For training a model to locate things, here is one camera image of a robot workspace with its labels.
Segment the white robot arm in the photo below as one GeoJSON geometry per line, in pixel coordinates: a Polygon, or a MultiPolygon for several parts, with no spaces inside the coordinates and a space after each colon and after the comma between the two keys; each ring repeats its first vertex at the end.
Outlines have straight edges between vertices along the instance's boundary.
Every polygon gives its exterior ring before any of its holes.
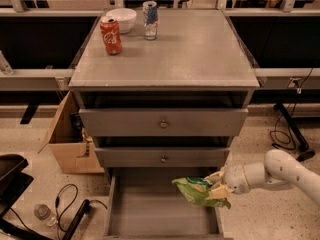
{"type": "Polygon", "coordinates": [[[320,176],[279,149],[268,151],[263,163],[235,165],[205,180],[213,184],[207,200],[224,199],[231,193],[241,195],[255,188],[282,190],[295,186],[320,205],[320,176]]]}

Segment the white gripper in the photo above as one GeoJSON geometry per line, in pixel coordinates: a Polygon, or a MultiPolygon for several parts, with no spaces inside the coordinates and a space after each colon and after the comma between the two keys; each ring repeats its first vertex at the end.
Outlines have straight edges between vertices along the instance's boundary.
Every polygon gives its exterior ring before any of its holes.
{"type": "MultiPolygon", "coordinates": [[[[210,184],[216,184],[217,182],[222,182],[223,178],[225,184],[234,194],[240,195],[250,191],[242,165],[232,166],[228,168],[225,173],[223,171],[214,172],[206,176],[205,180],[210,184]]],[[[210,189],[208,191],[207,200],[227,198],[230,195],[228,188],[224,185],[220,185],[217,188],[210,189]]]]}

